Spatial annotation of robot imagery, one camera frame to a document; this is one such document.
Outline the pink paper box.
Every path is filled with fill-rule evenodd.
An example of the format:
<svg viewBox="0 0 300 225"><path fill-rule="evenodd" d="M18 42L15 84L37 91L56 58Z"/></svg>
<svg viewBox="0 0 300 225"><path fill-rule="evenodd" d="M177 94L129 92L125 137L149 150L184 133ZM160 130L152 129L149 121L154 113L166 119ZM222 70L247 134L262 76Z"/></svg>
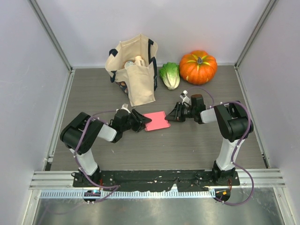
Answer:
<svg viewBox="0 0 300 225"><path fill-rule="evenodd" d="M149 132L169 128L171 126L168 120L165 119L166 114L164 111L146 113L144 116L151 119L151 122L146 124L145 131Z"/></svg>

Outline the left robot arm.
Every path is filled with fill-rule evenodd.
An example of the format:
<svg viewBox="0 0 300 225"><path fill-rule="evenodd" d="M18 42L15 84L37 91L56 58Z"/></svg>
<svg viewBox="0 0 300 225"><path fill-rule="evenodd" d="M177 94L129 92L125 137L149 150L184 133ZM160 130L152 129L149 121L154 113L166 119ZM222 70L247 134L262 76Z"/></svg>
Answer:
<svg viewBox="0 0 300 225"><path fill-rule="evenodd" d="M130 111L124 107L116 110L114 118L109 123L98 119L96 115L79 113L60 134L60 140L72 152L79 167L75 179L85 182L89 187L100 186L101 170L91 150L95 140L101 138L116 143L125 131L140 132L150 122L152 119L135 109Z"/></svg>

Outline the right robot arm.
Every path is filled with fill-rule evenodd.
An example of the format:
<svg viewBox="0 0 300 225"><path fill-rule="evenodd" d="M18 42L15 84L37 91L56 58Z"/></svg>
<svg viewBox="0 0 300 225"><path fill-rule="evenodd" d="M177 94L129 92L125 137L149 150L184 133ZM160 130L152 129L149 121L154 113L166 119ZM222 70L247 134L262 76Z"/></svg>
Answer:
<svg viewBox="0 0 300 225"><path fill-rule="evenodd" d="M219 156L214 161L210 180L217 185L223 185L235 172L240 146L253 132L249 112L239 101L220 103L207 109L201 94L187 97L182 93L181 98L182 101L176 103L165 119L184 122L191 118L198 124L217 122L223 141Z"/></svg>

